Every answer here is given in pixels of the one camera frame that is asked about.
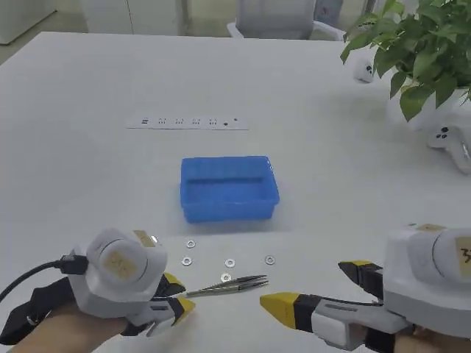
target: white cabinet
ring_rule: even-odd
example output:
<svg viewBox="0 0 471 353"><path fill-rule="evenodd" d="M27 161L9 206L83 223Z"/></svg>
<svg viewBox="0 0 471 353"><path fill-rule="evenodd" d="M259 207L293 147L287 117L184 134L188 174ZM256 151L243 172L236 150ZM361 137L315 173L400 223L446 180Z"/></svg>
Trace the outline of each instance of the white cabinet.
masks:
<svg viewBox="0 0 471 353"><path fill-rule="evenodd" d="M188 0L82 0L92 33L183 35Z"/></svg>
<svg viewBox="0 0 471 353"><path fill-rule="evenodd" d="M0 44L8 44L55 11L52 0L0 0Z"/></svg>

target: white table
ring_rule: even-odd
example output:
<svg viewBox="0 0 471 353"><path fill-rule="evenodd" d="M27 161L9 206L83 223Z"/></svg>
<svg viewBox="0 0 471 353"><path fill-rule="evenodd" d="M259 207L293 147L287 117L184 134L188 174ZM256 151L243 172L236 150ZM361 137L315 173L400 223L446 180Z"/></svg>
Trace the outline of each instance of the white table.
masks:
<svg viewBox="0 0 471 353"><path fill-rule="evenodd" d="M470 225L470 179L424 136L384 118L387 80L361 85L343 44L43 33L0 66L0 287L86 244L105 227L145 229L190 289L268 274L271 285L196 299L196 312L155 339L116 338L100 352L337 352L282 327L258 296L298 291L370 300L336 268L383 259L409 222ZM161 116L243 116L250 130L128 130ZM469 115L467 108L457 114ZM265 154L281 203L271 221L190 226L179 205L184 157ZM196 248L185 247L187 239ZM267 254L276 265L267 266ZM190 255L194 264L180 261ZM7 313L31 278L0 305Z"/></svg>

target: white device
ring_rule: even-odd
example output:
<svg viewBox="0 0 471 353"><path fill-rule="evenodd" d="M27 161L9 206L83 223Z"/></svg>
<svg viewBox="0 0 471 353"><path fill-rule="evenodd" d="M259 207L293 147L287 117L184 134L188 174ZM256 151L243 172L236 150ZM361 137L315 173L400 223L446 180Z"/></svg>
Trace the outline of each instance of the white device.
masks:
<svg viewBox="0 0 471 353"><path fill-rule="evenodd" d="M80 310L100 318L127 318L137 327L153 323L171 326L174 312L165 301L152 302L167 265L167 253L144 231L130 233L106 229L86 252L75 248L73 255L86 255L84 275L69 275Z"/></svg>
<svg viewBox="0 0 471 353"><path fill-rule="evenodd" d="M460 171L471 174L471 150L467 132L457 126L440 126L428 138L432 149L443 149L450 154Z"/></svg>
<svg viewBox="0 0 471 353"><path fill-rule="evenodd" d="M425 225L394 234L383 286L388 311L444 335L471 338L471 229Z"/></svg>
<svg viewBox="0 0 471 353"><path fill-rule="evenodd" d="M373 82L375 79L373 74L373 64L368 59L359 59L355 64L355 70L353 71L353 76L358 81L364 83Z"/></svg>

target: white chair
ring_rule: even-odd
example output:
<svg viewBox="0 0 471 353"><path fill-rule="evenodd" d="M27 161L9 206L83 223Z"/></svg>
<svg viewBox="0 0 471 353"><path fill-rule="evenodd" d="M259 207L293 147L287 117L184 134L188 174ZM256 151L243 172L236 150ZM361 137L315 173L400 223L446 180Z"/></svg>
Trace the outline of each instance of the white chair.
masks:
<svg viewBox="0 0 471 353"><path fill-rule="evenodd" d="M319 30L335 40L344 31L313 21L316 0L238 0L236 22L227 25L233 38L309 39Z"/></svg>

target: green plant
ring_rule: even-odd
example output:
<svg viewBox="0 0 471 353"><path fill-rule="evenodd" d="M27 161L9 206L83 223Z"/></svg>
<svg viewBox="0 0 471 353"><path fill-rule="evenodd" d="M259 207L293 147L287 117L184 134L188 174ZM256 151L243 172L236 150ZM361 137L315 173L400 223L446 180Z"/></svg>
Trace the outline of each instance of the green plant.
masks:
<svg viewBox="0 0 471 353"><path fill-rule="evenodd" d="M367 29L352 35L362 24ZM433 93L436 107L457 88L471 99L471 0L419 0L417 12L408 15L403 3L387 0L380 13L360 17L344 40L350 41L340 56L344 63L352 50L370 45L378 47L373 68L380 77L397 69L390 98L400 91L407 121Z"/></svg>

